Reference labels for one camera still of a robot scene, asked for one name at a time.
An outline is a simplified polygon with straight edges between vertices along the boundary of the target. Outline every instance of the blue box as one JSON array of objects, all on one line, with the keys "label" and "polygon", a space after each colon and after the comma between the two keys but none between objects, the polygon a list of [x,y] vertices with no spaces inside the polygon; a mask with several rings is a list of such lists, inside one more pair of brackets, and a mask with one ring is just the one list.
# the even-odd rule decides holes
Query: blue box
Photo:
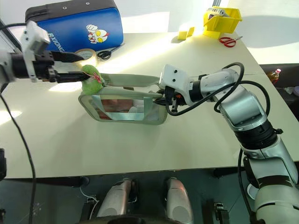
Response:
[{"label": "blue box", "polygon": [[121,16],[113,0],[72,0],[32,7],[26,11],[28,20],[48,32],[48,50],[98,51],[123,42]]}]

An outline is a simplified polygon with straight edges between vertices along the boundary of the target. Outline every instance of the floor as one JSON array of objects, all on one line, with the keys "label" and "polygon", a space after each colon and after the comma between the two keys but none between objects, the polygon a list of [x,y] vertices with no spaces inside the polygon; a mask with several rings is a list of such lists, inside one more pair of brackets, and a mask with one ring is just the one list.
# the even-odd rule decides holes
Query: floor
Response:
[{"label": "floor", "polygon": [[[249,223],[249,217],[238,185],[237,175],[220,179],[213,177],[212,169],[161,171],[117,175],[90,176],[83,187],[86,194],[104,197],[117,181],[137,179],[140,186],[139,214],[163,214],[161,194],[164,180],[177,177],[185,186],[191,201],[195,224],[212,224],[206,211],[210,201],[221,201],[229,211],[230,223]],[[28,223],[31,183],[3,180],[0,183],[0,208],[6,210],[5,224]],[[86,198],[78,188],[38,184],[34,213],[35,224],[74,224],[80,219]]]}]

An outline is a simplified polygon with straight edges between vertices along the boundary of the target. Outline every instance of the table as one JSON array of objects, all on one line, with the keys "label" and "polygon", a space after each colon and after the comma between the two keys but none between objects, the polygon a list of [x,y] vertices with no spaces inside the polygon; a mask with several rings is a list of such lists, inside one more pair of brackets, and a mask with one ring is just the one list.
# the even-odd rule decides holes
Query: table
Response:
[{"label": "table", "polygon": [[[242,41],[229,49],[206,36],[178,42],[176,35],[125,34],[126,44],[110,60],[101,62],[99,70],[160,76],[168,63],[198,76],[241,62],[245,66],[243,79],[256,81],[268,91],[272,102],[269,120],[275,128],[283,129],[286,147],[292,158],[299,160],[299,123]],[[214,103],[204,103],[179,117],[168,116],[159,126],[104,123],[93,120],[79,104],[80,90],[49,91],[55,85],[21,80],[3,92],[11,110],[22,112],[16,120],[31,150],[37,177],[237,164],[239,143],[223,117],[213,111]],[[254,86],[248,89],[265,106],[262,93]],[[24,145],[11,121],[0,125],[0,146],[6,153],[7,177],[31,177]]]}]

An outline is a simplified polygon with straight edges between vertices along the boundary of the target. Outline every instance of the scissors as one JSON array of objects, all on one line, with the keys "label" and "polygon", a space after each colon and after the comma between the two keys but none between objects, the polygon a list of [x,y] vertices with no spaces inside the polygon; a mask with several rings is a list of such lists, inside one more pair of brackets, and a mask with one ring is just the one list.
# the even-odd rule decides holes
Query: scissors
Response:
[{"label": "scissors", "polygon": [[101,58],[103,61],[106,61],[106,60],[108,60],[111,57],[111,53],[113,51],[117,50],[118,48],[120,48],[122,45],[120,45],[120,46],[118,46],[116,48],[113,48],[111,50],[100,51],[98,53],[98,57]]},{"label": "scissors", "polygon": [[224,46],[226,46],[227,48],[232,48],[235,46],[236,41],[240,40],[243,36],[239,36],[238,38],[230,38],[230,37],[222,37],[219,39],[220,43],[223,43]]}]

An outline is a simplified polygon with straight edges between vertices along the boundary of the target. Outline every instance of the yellow basket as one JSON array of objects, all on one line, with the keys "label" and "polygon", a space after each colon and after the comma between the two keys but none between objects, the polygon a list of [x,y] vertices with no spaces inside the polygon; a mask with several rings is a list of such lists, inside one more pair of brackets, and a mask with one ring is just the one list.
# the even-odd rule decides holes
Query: yellow basket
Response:
[{"label": "yellow basket", "polygon": [[215,39],[218,39],[221,33],[232,34],[238,25],[239,21],[242,21],[240,11],[237,8],[221,8],[224,9],[229,17],[225,16],[213,16],[209,19],[210,12],[204,14],[204,32],[203,34]]}]

